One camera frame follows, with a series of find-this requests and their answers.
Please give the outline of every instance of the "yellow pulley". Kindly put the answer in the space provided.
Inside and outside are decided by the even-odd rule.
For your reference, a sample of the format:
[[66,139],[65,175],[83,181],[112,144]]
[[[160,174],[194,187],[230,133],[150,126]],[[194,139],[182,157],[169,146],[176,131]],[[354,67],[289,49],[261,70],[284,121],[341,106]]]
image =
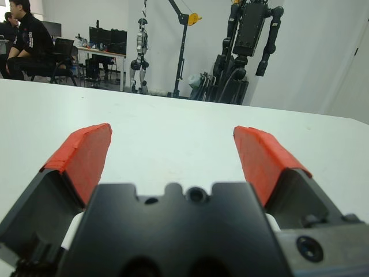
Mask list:
[[202,20],[202,17],[199,17],[197,13],[193,13],[189,16],[188,26],[194,25],[197,21]]

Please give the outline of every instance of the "screw hole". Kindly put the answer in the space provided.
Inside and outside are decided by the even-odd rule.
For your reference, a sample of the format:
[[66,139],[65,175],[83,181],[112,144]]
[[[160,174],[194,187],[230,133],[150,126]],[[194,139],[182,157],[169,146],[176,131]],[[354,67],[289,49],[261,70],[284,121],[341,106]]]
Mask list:
[[323,249],[319,242],[310,237],[299,237],[297,247],[300,254],[308,261],[318,263],[323,260]]
[[187,191],[186,198],[194,203],[205,203],[208,200],[208,195],[203,189],[192,188]]
[[160,277],[157,265],[150,259],[137,258],[128,263],[123,270],[124,277]]
[[190,277],[231,277],[231,274],[223,263],[208,257],[195,263]]
[[145,205],[152,205],[152,204],[155,204],[155,203],[158,203],[159,200],[157,198],[149,198],[145,201]]

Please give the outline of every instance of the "computer monitor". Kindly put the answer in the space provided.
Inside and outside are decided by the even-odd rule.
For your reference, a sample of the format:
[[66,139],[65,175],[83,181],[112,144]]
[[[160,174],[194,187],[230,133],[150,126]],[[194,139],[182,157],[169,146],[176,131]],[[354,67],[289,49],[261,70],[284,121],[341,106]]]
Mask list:
[[99,43],[99,34],[97,28],[90,27],[90,42],[95,44]]
[[116,29],[111,30],[111,42],[112,43],[126,43],[127,42],[127,32],[120,31]]
[[55,37],[61,37],[62,36],[62,24],[54,23],[54,22],[48,22],[48,21],[42,21],[42,24],[44,24],[44,26],[48,30],[48,33],[50,34],[50,36],[55,36]]
[[90,42],[94,44],[103,43],[104,45],[109,45],[111,43],[111,31],[90,27]]
[[104,45],[109,45],[111,43],[111,31],[99,29],[99,39],[100,43]]

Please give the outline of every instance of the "robot leg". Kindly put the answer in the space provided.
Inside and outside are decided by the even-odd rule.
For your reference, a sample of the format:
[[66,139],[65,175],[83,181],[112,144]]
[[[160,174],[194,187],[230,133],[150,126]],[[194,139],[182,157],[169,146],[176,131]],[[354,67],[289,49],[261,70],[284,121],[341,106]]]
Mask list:
[[131,91],[130,92],[133,92],[133,93],[136,93],[136,81],[134,79],[134,76],[136,74],[136,70],[130,68],[129,70],[129,76],[130,76],[130,82],[129,82],[129,86],[130,86],[130,89]]
[[148,94],[148,86],[147,82],[145,81],[146,76],[146,69],[141,68],[140,70],[140,82],[141,82],[141,93]]

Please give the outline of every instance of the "black humanoid robot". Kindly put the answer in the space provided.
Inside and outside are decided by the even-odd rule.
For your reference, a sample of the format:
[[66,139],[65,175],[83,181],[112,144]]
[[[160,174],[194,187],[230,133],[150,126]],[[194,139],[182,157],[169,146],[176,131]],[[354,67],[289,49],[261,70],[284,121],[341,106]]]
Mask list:
[[268,42],[256,72],[257,76],[264,76],[269,57],[276,50],[275,42],[283,12],[282,7],[270,9],[268,0],[235,0],[231,7],[227,37],[223,40],[223,51],[214,66],[213,75],[217,83],[210,97],[211,102],[242,104],[248,84],[244,80],[247,57],[254,56],[265,19],[272,17]]

